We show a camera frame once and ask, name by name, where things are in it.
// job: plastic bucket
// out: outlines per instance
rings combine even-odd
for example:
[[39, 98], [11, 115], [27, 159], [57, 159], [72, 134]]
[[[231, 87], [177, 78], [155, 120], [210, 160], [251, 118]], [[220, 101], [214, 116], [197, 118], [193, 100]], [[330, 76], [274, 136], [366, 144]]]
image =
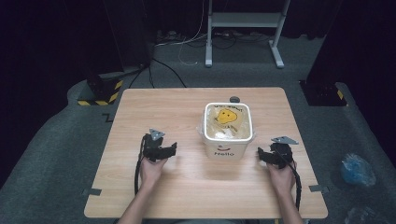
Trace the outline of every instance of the plastic bucket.
[[245, 104], [210, 103], [203, 118], [206, 154], [210, 159], [242, 159], [253, 139], [250, 109]]

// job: stand leg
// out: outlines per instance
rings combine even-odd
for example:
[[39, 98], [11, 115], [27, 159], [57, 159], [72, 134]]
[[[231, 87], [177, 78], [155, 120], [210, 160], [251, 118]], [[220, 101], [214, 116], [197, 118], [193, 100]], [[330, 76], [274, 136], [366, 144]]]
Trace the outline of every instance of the stand leg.
[[212, 66], [212, 0], [209, 0], [209, 10], [207, 12], [207, 40], [205, 66]]
[[288, 13], [290, 0], [286, 0], [285, 5], [283, 6], [282, 14], [279, 17], [279, 22], [277, 24], [276, 33], [274, 40], [269, 41], [269, 45], [271, 51], [273, 52], [274, 59], [276, 62], [276, 67], [284, 68], [285, 64], [283, 64], [282, 58], [280, 57], [279, 50], [277, 49], [277, 43], [279, 42], [280, 34], [282, 33], [283, 24], [285, 23], [286, 14]]

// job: yellow smiley face sticker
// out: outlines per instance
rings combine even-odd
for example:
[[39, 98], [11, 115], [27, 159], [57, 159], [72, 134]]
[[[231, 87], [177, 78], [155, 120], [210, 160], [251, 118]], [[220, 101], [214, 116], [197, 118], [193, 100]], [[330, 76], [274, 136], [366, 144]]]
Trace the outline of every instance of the yellow smiley face sticker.
[[216, 121], [218, 121], [220, 124], [226, 124], [228, 122], [235, 121], [237, 118], [238, 116], [233, 111], [229, 109], [221, 109]]

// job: metal stand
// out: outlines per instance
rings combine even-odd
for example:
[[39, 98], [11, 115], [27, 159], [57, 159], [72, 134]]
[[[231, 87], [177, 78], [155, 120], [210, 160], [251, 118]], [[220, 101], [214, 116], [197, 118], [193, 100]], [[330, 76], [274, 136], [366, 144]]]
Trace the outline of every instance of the metal stand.
[[280, 57], [277, 43], [282, 33], [283, 24], [289, 9], [290, 0], [285, 1], [283, 10], [280, 13], [233, 13], [233, 12], [212, 12], [212, 0], [209, 0], [207, 16], [207, 40], [205, 66], [211, 67], [212, 60], [212, 28], [213, 27], [272, 27], [276, 28], [274, 40], [269, 41], [270, 49], [273, 52], [276, 66], [285, 67]]

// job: plastic bag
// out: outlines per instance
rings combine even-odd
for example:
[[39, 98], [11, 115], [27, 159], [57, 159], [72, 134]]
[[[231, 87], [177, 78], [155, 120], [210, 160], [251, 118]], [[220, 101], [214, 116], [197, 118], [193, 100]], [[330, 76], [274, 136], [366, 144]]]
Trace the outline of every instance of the plastic bag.
[[356, 154], [346, 154], [341, 174], [348, 184], [370, 187], [375, 184], [372, 166]]
[[344, 220], [345, 224], [389, 224], [389, 222], [369, 207], [354, 207]]

